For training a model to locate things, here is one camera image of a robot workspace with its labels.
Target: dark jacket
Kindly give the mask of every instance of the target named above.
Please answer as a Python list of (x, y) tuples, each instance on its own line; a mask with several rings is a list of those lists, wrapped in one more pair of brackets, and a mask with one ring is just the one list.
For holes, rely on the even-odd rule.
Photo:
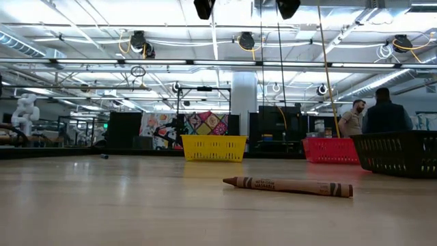
[(377, 102), (367, 110), (363, 133), (387, 133), (412, 129), (412, 122), (402, 105)]

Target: crayon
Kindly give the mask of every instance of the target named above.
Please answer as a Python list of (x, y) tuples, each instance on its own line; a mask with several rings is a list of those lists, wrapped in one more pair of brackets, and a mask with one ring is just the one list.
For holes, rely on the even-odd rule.
[(282, 191), (311, 195), (329, 195), (336, 197), (353, 197), (351, 184), (336, 182), (318, 182), (308, 180), (273, 180), (269, 178), (233, 177), (225, 178), (223, 182), (239, 188), (261, 189), (267, 191)]

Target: white pillar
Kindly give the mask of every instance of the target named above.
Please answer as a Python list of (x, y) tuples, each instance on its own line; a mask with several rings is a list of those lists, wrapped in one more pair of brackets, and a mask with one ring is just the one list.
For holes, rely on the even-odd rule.
[(249, 135), (249, 113), (257, 111), (257, 77), (254, 72), (232, 74), (231, 113), (240, 115), (240, 135)]

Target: beige shirt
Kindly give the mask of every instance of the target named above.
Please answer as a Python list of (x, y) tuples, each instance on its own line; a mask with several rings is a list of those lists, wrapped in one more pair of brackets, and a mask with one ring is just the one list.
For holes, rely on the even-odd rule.
[(345, 124), (346, 132), (343, 133), (344, 137), (363, 134), (361, 131), (361, 123), (363, 121), (361, 114), (356, 114), (352, 111), (347, 111), (346, 113), (343, 114), (342, 119), (346, 121)]

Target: plastic basket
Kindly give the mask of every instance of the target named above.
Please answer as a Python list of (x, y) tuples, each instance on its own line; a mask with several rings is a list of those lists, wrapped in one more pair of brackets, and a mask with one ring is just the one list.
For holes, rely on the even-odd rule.
[(305, 156), (311, 163), (360, 163), (352, 139), (311, 137), (302, 142)]
[(243, 160), (246, 136), (182, 135), (187, 161)]
[(363, 169), (409, 178), (437, 178), (437, 131), (352, 136)]

